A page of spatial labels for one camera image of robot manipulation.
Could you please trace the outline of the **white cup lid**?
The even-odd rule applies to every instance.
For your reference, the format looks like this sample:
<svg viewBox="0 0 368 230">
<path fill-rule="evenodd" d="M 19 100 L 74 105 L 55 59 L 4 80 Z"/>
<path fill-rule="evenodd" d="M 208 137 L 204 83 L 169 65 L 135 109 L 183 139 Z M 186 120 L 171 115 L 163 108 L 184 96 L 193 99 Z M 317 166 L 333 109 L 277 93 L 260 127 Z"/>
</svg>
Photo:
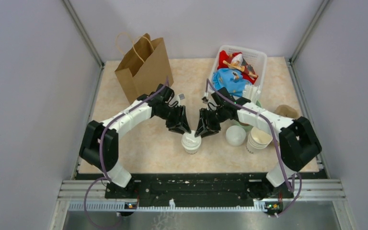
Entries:
<svg viewBox="0 0 368 230">
<path fill-rule="evenodd" d="M 191 130 L 190 133 L 184 133 L 181 139 L 182 146 L 201 146 L 202 138 L 195 137 L 195 131 Z"/>
</svg>

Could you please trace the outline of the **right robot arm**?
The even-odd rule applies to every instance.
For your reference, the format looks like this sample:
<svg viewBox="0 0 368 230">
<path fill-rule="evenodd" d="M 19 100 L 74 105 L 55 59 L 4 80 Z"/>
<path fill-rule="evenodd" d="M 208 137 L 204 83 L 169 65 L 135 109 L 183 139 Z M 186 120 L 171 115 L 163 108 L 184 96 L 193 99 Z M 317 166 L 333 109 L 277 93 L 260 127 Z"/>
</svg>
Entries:
<svg viewBox="0 0 368 230">
<path fill-rule="evenodd" d="M 212 97 L 215 110 L 200 109 L 200 118 L 195 137 L 208 137 L 221 130 L 220 124 L 226 120 L 236 120 L 269 134 L 273 138 L 278 163 L 269 171 L 262 184 L 262 192 L 267 197 L 275 197 L 281 192 L 281 184 L 298 173 L 322 151 L 320 141 L 309 119 L 284 117 L 265 110 L 250 100 L 234 99 L 223 87 Z"/>
</svg>

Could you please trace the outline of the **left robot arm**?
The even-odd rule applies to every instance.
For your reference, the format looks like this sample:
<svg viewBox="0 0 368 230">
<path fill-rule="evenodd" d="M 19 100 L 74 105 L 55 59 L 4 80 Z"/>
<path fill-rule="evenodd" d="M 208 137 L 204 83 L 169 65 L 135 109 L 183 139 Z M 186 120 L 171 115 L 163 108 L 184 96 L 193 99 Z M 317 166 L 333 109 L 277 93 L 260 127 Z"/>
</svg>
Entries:
<svg viewBox="0 0 368 230">
<path fill-rule="evenodd" d="M 150 95 L 139 96 L 117 115 L 98 122 L 90 121 L 85 129 L 79 156 L 99 169 L 106 180 L 116 184 L 116 192 L 123 198 L 134 193 L 131 174 L 119 162 L 119 140 L 143 121 L 154 116 L 165 120 L 166 128 L 174 133 L 191 133 L 185 106 L 173 103 L 174 91 L 159 84 Z"/>
</svg>

